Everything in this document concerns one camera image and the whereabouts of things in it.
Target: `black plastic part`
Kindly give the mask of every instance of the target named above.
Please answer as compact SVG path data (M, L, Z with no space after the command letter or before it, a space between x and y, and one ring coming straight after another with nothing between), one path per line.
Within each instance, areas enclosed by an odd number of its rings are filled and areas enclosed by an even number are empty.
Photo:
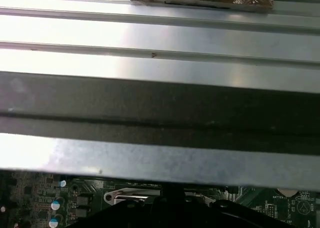
M156 197L151 205L144 204L142 206L135 201L128 200L120 202L92 217L71 225L69 228L219 228L238 226L246 228L292 228L289 224L229 201L218 201L209 208L198 203L192 197L188 197L188 201L173 200L170 196L176 191L165 192L169 194L169 197ZM108 219L119 216L120 219Z

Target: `capacitor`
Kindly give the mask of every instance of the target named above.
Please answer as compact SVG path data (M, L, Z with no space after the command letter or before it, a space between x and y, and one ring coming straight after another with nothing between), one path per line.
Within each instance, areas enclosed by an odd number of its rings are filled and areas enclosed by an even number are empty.
M65 199L63 197L58 197L51 203L51 209L54 211L57 211L64 204L65 204Z
M60 187L65 187L67 185L67 182L65 180L62 180L59 182Z
M64 217L60 214L55 215L50 221L49 221L49 227L50 228L56 228L59 224L62 223L64 220Z

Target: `small chip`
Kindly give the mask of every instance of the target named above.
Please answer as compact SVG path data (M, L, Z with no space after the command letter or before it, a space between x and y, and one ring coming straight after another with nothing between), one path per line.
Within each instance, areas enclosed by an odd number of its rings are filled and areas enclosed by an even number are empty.
M45 181L47 184L52 184L54 180L52 178L47 178Z
M46 211L41 211L38 213L38 218L39 219L47 219L48 218L48 212Z
M53 180L55 181L55 182L58 182L58 181L60 181L60 175L53 175Z
M31 195L32 193L32 187L25 187L24 190L23 190L23 193L25 195Z
M78 206L87 206L89 203L88 197L77 197L76 198L76 204Z
M75 210L75 216L77 217L87 217L87 210L86 209L76 209Z

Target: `green circuit board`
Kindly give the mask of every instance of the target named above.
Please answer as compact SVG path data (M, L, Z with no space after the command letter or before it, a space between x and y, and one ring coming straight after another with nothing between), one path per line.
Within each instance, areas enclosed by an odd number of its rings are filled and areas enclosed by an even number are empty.
M106 192L122 188L160 189L160 185L70 178L30 172L0 172L0 197L15 207L7 217L8 228L63 228L109 206ZM237 187L233 194L218 188L194 187L188 191L211 199L231 200L298 228L317 227L317 194L299 191L285 197L277 189Z

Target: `metal panel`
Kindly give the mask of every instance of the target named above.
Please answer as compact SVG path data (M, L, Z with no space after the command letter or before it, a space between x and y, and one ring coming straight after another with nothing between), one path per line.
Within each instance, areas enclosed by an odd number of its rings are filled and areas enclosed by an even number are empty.
M0 115L77 122L319 135L319 97L195 84L0 73Z
M93 52L104 54L110 51L102 49ZM5 64L1 70L6 72L320 93L317 65L274 64L260 60L244 60L240 63L232 59L205 56L193 56L194 61L190 61L192 57L189 56L187 61L183 55L180 56L183 60L172 60L168 59L168 53L163 52L157 53L155 58L151 58L149 51L141 54L145 57L3 49L0 60Z
M316 178L318 169L315 169L320 158L312 156L9 134L0 134L0 146L6 147L6 152L0 156L2 169L163 182L295 187L301 190L318 190L320 184Z
M320 37L312 35L5 15L0 24L2 42L320 62Z
M318 190L315 1L0 0L0 167Z

